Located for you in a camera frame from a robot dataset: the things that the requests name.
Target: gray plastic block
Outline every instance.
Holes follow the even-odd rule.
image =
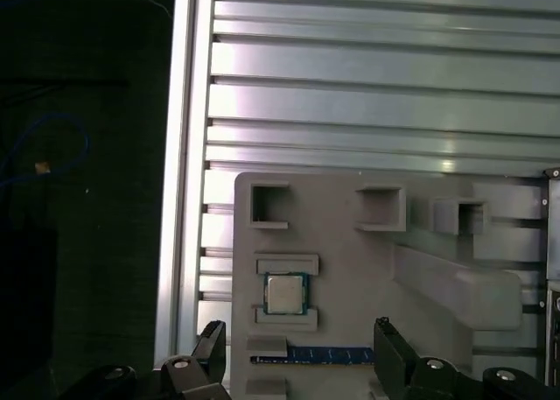
[[[515,330],[522,323],[522,282],[407,247],[395,247],[395,280],[443,306],[473,330]]]
[[[256,272],[319,274],[319,256],[316,254],[255,254]]]
[[[484,234],[490,216],[484,200],[467,198],[433,199],[431,212],[430,230],[452,235]]]
[[[414,225],[450,235],[480,235],[490,224],[486,200],[472,197],[447,196],[415,198],[411,202],[411,219]]]
[[[356,229],[366,232],[406,231],[406,191],[401,184],[367,183],[357,190],[362,218]]]
[[[288,355],[288,341],[284,336],[249,336],[247,339],[247,352],[250,356],[285,358]]]
[[[275,208],[286,197],[290,183],[281,180],[262,180],[251,183],[249,193],[249,226],[257,229],[288,229],[288,222]]]
[[[255,183],[290,183],[269,197],[268,217],[290,226],[282,231],[266,232],[250,226],[249,194]],[[391,321],[417,348],[419,354],[443,357],[457,366],[471,366],[473,330],[459,323],[451,313],[426,297],[397,283],[392,274],[393,248],[396,238],[410,241],[411,232],[362,232],[356,222],[374,223],[364,211],[368,200],[373,210],[395,212],[382,206],[383,191],[368,193],[359,189],[396,187],[406,189],[409,198],[429,199],[438,196],[472,197],[472,179],[419,178],[407,174],[346,173],[341,175],[303,173],[240,174],[235,181],[233,239],[233,311],[231,333],[231,394],[246,400],[247,382],[283,378],[289,397],[305,400],[369,398],[373,367],[255,365],[249,360],[248,337],[283,336],[293,346],[365,347],[371,346],[371,329],[378,317]],[[388,197],[388,202],[395,200]],[[406,207],[401,204],[401,224],[406,222]],[[385,221],[385,229],[391,221]],[[456,251],[455,238],[430,233],[433,246],[442,239],[453,240],[449,251]],[[320,271],[310,276],[308,316],[313,326],[267,323],[302,319],[301,316],[263,316],[263,274],[257,268],[257,253],[284,256],[314,255],[320,258]],[[446,253],[441,256],[449,258]],[[268,261],[262,266],[272,267]],[[292,266],[291,260],[286,263]]]
[[[283,378],[250,379],[245,387],[248,400],[286,400],[288,388]]]
[[[319,313],[315,308],[308,308],[305,315],[265,314],[261,306],[254,306],[251,319],[261,330],[282,332],[315,332]]]

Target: metal frame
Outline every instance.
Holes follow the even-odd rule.
[[[548,237],[546,262],[546,362],[544,381],[547,385],[558,385],[555,370],[558,367],[557,342],[555,328],[560,311],[557,301],[560,299],[560,168],[547,170],[549,178]]]
[[[553,74],[554,69],[548,68],[552,62],[548,58],[536,57],[541,53],[557,53],[557,42],[547,33],[557,25],[551,20],[525,15],[557,9],[557,1],[437,0],[432,2],[437,4],[437,11],[425,13],[421,17],[400,11],[402,3],[431,4],[431,0],[369,0],[387,3],[391,7],[390,11],[385,11],[383,7],[354,7],[354,2],[358,1],[367,0],[176,0],[165,153],[156,362],[170,354],[188,353],[194,346],[201,292],[214,297],[216,293],[227,295],[231,291],[231,205],[234,179],[240,171],[308,172],[331,168],[361,171],[374,167],[376,170],[494,176],[499,171],[504,176],[534,178],[544,168],[556,163],[560,132],[551,128],[551,120],[556,115],[557,106],[533,97],[541,95],[549,98],[560,83]],[[476,18],[473,14],[461,15],[460,11],[447,13],[444,5],[449,6],[447,9],[478,7],[480,13]],[[524,16],[496,17],[498,11],[502,10],[511,11],[512,14],[522,12]],[[353,45],[356,37],[360,42],[363,37],[370,37],[373,40],[369,43],[371,45],[382,41],[379,29],[364,30],[365,26],[361,23],[362,19],[373,17],[372,24],[376,24],[378,18],[375,17],[381,16],[388,17],[382,18],[385,24],[418,23],[423,27],[414,29],[415,35],[409,35],[409,29],[400,30],[393,26],[388,29],[391,36],[394,32],[403,34],[398,35],[401,40],[397,43],[399,45],[427,46],[426,52],[420,52],[422,54],[415,53],[415,46],[402,51],[407,60],[414,63],[424,60],[424,53],[431,51],[428,47],[434,42],[428,39],[433,38],[433,26],[436,31],[444,29],[444,37],[457,36],[457,43],[462,49],[460,56],[446,53],[442,61],[437,59],[440,60],[437,63],[441,62],[442,66],[447,66],[446,58],[455,60],[466,57],[470,49],[478,48],[476,46],[482,42],[479,39],[495,38],[483,41],[487,51],[501,52],[506,39],[508,43],[517,43],[506,46],[506,50],[534,52],[535,57],[531,60],[515,59],[507,63],[506,69],[496,67],[497,63],[505,66],[507,55],[504,55],[505,61],[494,57],[492,65],[489,65],[492,72],[510,72],[514,67],[518,69],[519,64],[521,70],[534,72],[536,68],[546,74],[534,81],[538,83],[537,89],[526,81],[494,83],[499,86],[493,91],[511,91],[511,87],[515,86],[517,88],[514,90],[522,91],[523,95],[533,95],[530,100],[525,98],[527,95],[518,99],[504,99],[504,95],[498,98],[488,93],[485,98],[482,95],[476,98],[469,96],[469,109],[463,109],[465,99],[461,95],[463,91],[466,95],[470,88],[461,88],[455,96],[447,95],[445,113],[453,113],[453,121],[450,121],[449,116],[438,116],[441,110],[438,95],[393,95],[399,94],[394,89],[395,92],[391,91],[393,94],[361,92],[359,89],[339,92],[339,87],[348,87],[348,81],[352,85],[355,77],[353,74],[348,75],[346,70],[337,71],[344,75],[334,74],[331,67],[338,68],[341,60],[353,60],[354,55],[358,54],[365,60],[362,64],[364,68],[359,69],[361,74],[362,70],[375,63],[382,64],[382,56],[387,56],[381,49],[372,52],[371,57],[369,54],[363,55]],[[325,21],[325,28],[318,28],[315,17]],[[303,19],[302,24],[291,22],[293,18]],[[344,31],[338,27],[342,21]],[[480,35],[465,33],[470,26],[477,25],[484,25],[487,32]],[[533,30],[537,31],[535,39],[518,39],[525,32]],[[509,33],[493,36],[490,32],[495,31]],[[345,35],[346,32],[357,35]],[[215,45],[212,44],[212,34],[218,37]],[[291,40],[294,38],[323,39],[328,45],[320,49],[307,42],[293,46]],[[274,43],[279,39],[289,45],[276,48]],[[332,39],[333,43],[340,41],[347,43],[347,46],[333,50],[335,45],[332,45]],[[444,48],[453,48],[457,44],[453,39],[438,43]],[[279,68],[276,61],[282,60],[281,52],[286,49],[291,51],[293,57],[284,60],[285,66]],[[319,50],[320,55],[328,56],[329,60],[335,62],[326,63],[326,68],[310,70],[307,65],[315,61]],[[277,60],[270,64],[272,56],[276,55]],[[480,52],[472,53],[469,57],[478,58]],[[394,66],[399,67],[400,60],[403,59],[396,60]],[[530,68],[523,67],[529,62]],[[212,85],[209,81],[211,65],[215,78]],[[515,77],[523,75],[518,72]],[[365,85],[372,85],[369,83],[372,81],[370,76],[365,74],[363,78],[367,82]],[[484,91],[486,76],[480,74],[477,78],[471,88]],[[332,83],[323,83],[325,79]],[[394,75],[384,76],[375,85],[383,90],[394,79]],[[305,87],[298,85],[301,81],[306,84]],[[405,76],[404,82],[406,86],[410,85],[410,78]],[[416,85],[430,92],[434,90],[424,81],[418,81]],[[446,88],[453,83],[446,81],[431,85]],[[338,110],[330,109],[329,102],[334,98]],[[289,107],[286,107],[286,101],[290,101]],[[212,124],[207,123],[208,117],[213,118]],[[510,205],[514,203],[510,204],[510,199],[504,194],[500,196],[504,200],[504,208],[509,212],[496,215],[501,216],[501,219],[517,221],[546,217],[540,214],[535,217],[526,216],[525,213],[511,214],[515,207]],[[529,195],[523,199],[529,200],[528,203],[535,202],[531,206],[540,205],[540,193],[535,198]],[[560,224],[560,212],[558,221],[554,221],[556,213],[548,212],[553,199],[551,196],[549,205],[542,206],[542,210],[550,215],[549,267],[552,267],[557,256],[560,263],[560,249],[555,251],[560,241],[554,238],[555,227]],[[510,251],[519,252],[519,256],[512,254],[504,260],[531,262],[537,258],[536,247],[540,249],[544,245],[539,245],[537,238],[531,238],[529,244],[523,238],[515,238],[516,235],[515,232],[500,233],[488,238],[499,239],[500,246],[507,248],[508,255]],[[517,250],[529,245],[531,249],[527,253]],[[484,254],[490,259],[499,257],[492,250]],[[530,287],[533,292],[528,292],[532,297],[528,306],[535,307],[544,299],[541,293],[536,297],[536,282],[531,281]],[[204,298],[203,305],[215,299],[210,296]],[[229,301],[225,296],[220,300]],[[212,306],[212,313],[210,306],[202,306],[201,319],[211,315],[215,318],[218,313],[227,316],[228,306],[223,304]]]
[[[195,0],[175,0],[167,135],[165,139],[164,194],[157,281],[154,362],[177,351],[176,319],[180,233],[184,199],[186,110],[191,83]]]

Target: dark background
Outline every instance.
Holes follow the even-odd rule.
[[[10,1],[0,0],[3,146],[52,112],[75,116],[91,138],[71,172],[0,192],[13,228],[31,218],[58,233],[53,357],[38,373],[62,391],[100,365],[151,369],[172,21],[146,0]],[[173,0],[157,1],[172,12]],[[63,87],[1,103],[42,83]],[[71,123],[46,123],[14,172],[64,164],[81,145]]]

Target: silver bolt head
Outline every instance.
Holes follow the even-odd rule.
[[[515,380],[515,375],[513,375],[511,372],[506,371],[504,369],[501,369],[498,372],[496,372],[496,375],[498,376],[498,378],[500,378],[501,380],[504,380],[504,381],[514,381]]]
[[[107,375],[105,375],[106,380],[116,380],[124,375],[124,369],[122,368],[115,368]]]
[[[437,359],[430,359],[429,361],[426,362],[426,364],[432,369],[441,369],[444,367],[444,364],[441,361],[438,361]]]
[[[189,362],[188,361],[184,361],[184,360],[180,360],[180,361],[176,361],[173,366],[175,368],[186,368],[189,366]]]

